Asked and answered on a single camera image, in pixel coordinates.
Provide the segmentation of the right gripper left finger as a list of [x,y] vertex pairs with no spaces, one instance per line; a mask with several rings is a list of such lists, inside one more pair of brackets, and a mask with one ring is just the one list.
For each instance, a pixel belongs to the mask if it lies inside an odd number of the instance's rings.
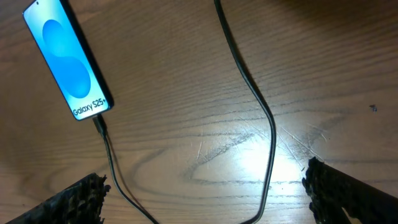
[[101,209],[111,186],[96,173],[75,182],[7,224],[103,224]]

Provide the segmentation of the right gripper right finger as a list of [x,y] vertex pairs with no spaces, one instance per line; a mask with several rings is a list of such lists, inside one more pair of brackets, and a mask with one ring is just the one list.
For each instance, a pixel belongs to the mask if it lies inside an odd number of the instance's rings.
[[316,223],[397,223],[397,198],[340,172],[316,157],[302,179]]

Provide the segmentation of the blue-screen Galaxy smartphone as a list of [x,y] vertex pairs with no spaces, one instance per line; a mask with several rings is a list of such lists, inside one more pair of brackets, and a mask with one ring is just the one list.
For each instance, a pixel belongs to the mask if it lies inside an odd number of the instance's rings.
[[73,117],[110,110],[113,97],[70,3],[36,0],[22,15]]

